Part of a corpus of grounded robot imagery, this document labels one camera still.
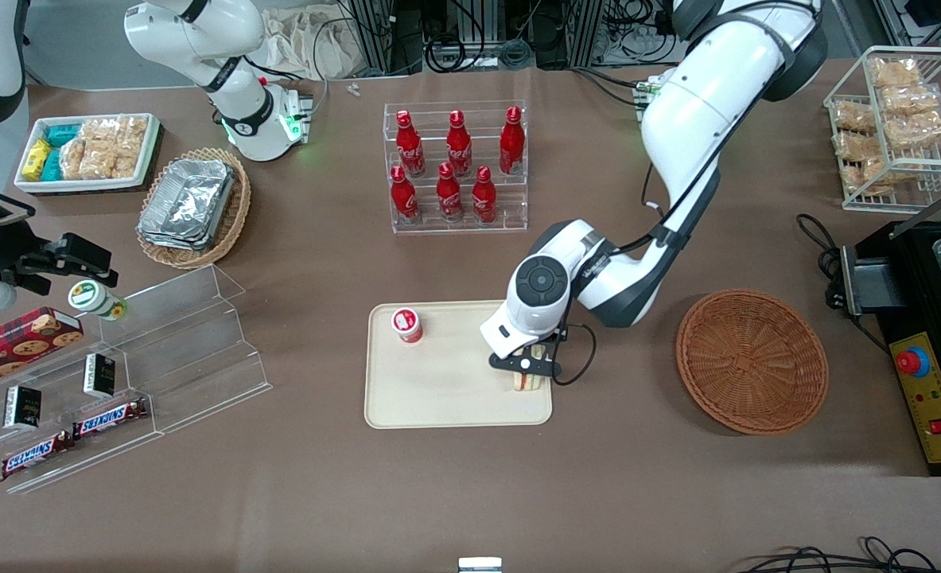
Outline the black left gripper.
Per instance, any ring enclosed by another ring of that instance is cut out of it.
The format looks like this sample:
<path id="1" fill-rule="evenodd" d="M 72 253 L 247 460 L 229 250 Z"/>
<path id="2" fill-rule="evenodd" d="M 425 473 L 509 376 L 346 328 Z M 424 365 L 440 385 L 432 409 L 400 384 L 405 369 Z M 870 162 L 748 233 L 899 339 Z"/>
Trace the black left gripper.
<path id="1" fill-rule="evenodd" d="M 489 356 L 489 366 L 507 372 L 555 378 L 562 374 L 562 366 L 556 360 L 557 342 L 535 342 L 505 358 L 495 353 Z"/>

